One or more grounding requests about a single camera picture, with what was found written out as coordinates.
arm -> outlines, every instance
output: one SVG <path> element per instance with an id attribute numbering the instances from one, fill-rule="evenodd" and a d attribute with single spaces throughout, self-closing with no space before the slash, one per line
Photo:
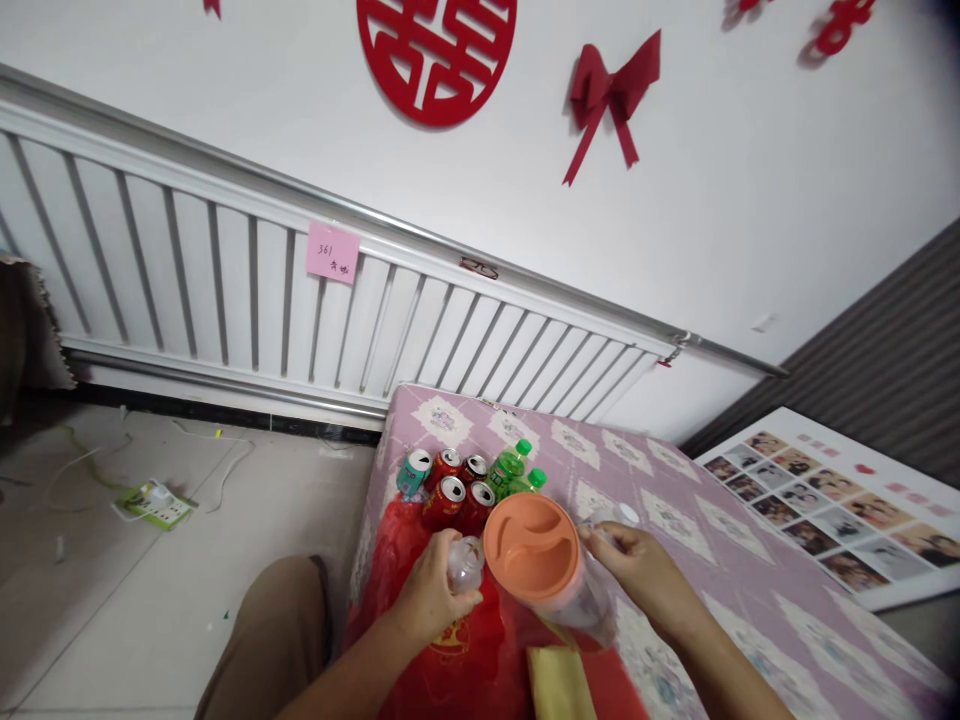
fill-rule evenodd
<path id="1" fill-rule="evenodd" d="M 623 550 L 586 527 L 580 528 L 581 538 L 677 653 L 711 720 L 792 720 L 663 546 L 649 533 L 619 523 L 599 527 Z"/>
<path id="2" fill-rule="evenodd" d="M 375 717 L 410 661 L 483 600 L 477 591 L 453 595 L 447 584 L 450 544 L 460 537 L 434 535 L 393 607 L 277 720 Z"/>

soda can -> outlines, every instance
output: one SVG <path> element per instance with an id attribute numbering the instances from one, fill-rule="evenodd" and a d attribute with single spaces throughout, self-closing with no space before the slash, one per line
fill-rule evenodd
<path id="1" fill-rule="evenodd" d="M 471 455 L 463 464 L 463 470 L 457 475 L 464 485 L 470 487 L 470 483 L 477 480 L 484 480 L 487 477 L 487 461 L 479 455 Z"/>
<path id="2" fill-rule="evenodd" d="M 493 490 L 483 480 L 476 480 L 467 487 L 467 497 L 463 501 L 463 507 L 454 521 L 453 526 L 459 530 L 464 537 L 473 535 L 480 537 L 483 532 L 483 526 L 487 524 L 487 517 L 493 511 L 497 498 Z"/>
<path id="3" fill-rule="evenodd" d="M 397 473 L 397 490 L 404 497 L 416 494 L 431 467 L 433 467 L 433 458 L 430 457 L 430 453 L 420 448 L 411 452 L 403 461 L 400 472 Z"/>
<path id="4" fill-rule="evenodd" d="M 463 459 L 460 457 L 460 453 L 453 448 L 444 448 L 437 453 L 437 457 L 433 461 L 433 469 L 427 475 L 427 479 L 423 481 L 424 489 L 428 493 L 432 493 L 440 480 L 447 475 L 456 475 L 462 467 Z"/>
<path id="5" fill-rule="evenodd" d="M 439 532 L 453 525 L 466 494 L 463 483 L 453 475 L 447 475 L 437 483 L 430 499 L 423 506 L 423 524 L 431 532 Z"/>

teal can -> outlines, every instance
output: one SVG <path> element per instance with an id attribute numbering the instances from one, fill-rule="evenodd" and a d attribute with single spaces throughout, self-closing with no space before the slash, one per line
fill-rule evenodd
<path id="1" fill-rule="evenodd" d="M 426 450 L 417 448 L 407 455 L 397 473 L 397 489 L 404 497 L 415 495 L 433 467 L 433 458 Z"/>

red plastic bag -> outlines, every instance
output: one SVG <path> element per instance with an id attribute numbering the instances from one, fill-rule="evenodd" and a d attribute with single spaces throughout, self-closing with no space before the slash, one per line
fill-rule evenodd
<path id="1" fill-rule="evenodd" d="M 377 533 L 370 580 L 351 609 L 344 637 L 350 647 L 400 594 L 430 541 L 420 523 L 423 506 L 394 500 Z M 526 648 L 562 644 L 528 608 L 484 570 L 483 602 L 424 649 L 397 680 L 380 718 L 532 718 Z M 616 651 L 586 653 L 584 670 L 598 718 L 647 714 Z"/>

hand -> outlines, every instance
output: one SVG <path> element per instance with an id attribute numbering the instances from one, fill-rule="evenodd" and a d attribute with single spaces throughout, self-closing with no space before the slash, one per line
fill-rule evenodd
<path id="1" fill-rule="evenodd" d="M 468 615 L 483 600 L 478 590 L 454 595 L 447 582 L 450 545 L 462 537 L 453 529 L 430 538 L 417 559 L 390 614 L 402 632 L 421 650 L 455 620 Z"/>
<path id="2" fill-rule="evenodd" d="M 579 528 L 580 538 L 647 616 L 660 637 L 673 644 L 704 622 L 709 623 L 709 611 L 653 535 L 615 522 L 603 522 L 597 527 L 609 533 L 620 547 L 586 526 Z"/>

